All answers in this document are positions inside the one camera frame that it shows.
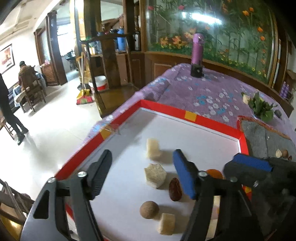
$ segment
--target purple thermos bottle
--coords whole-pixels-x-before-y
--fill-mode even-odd
[[[280,91],[280,93],[279,93],[279,95],[280,95],[281,97],[283,97],[284,89],[285,89],[285,88],[286,88],[286,82],[284,82],[283,85],[281,86],[281,91]]]
[[[288,96],[288,92],[289,92],[289,85],[286,85],[285,89],[284,89],[284,94],[283,94],[283,98],[286,99]]]
[[[204,36],[200,33],[193,35],[193,46],[191,56],[191,76],[201,78],[202,74],[202,56],[204,48]]]

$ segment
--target purple tablecloth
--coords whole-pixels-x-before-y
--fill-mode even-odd
[[[243,103],[241,92],[253,97],[257,90],[238,79],[213,70],[203,69],[203,78],[190,76],[190,64],[179,64],[167,70],[162,76],[136,92],[114,113],[99,121],[91,130],[86,142],[98,131],[110,123],[140,99],[149,99],[179,109],[194,112],[198,115],[237,127],[237,116],[252,116],[251,109]],[[260,92],[267,102],[278,104],[274,99]],[[278,104],[282,118],[274,116],[268,124],[274,129],[288,135],[296,143],[296,133],[290,121]]]

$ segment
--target jacket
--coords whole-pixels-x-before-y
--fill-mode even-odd
[[[32,66],[23,65],[19,72],[19,85],[22,89],[26,89],[31,86],[35,80],[37,80],[36,71]]]

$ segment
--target blue gripper pad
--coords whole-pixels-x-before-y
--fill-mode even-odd
[[[233,157],[233,162],[239,163],[239,164],[244,164],[247,165],[249,167],[253,167],[259,170],[263,170],[266,172],[271,172],[272,171],[272,167],[269,165],[268,161],[265,160],[261,160],[255,157],[251,157],[251,156],[247,156],[241,153],[237,153],[234,157]]]
[[[183,152],[177,149],[173,152],[173,163],[179,176],[184,192],[191,198],[196,199],[195,180],[198,169],[193,162],[187,161]]]

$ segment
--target black pants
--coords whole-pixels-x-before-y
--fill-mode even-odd
[[[20,122],[20,120],[12,113],[11,108],[9,106],[9,100],[8,97],[2,96],[0,97],[0,109],[3,113],[3,116],[5,117],[5,120],[8,124],[12,126],[12,128],[15,130],[17,135],[20,135],[20,129],[17,127],[17,125],[24,130],[24,125]]]

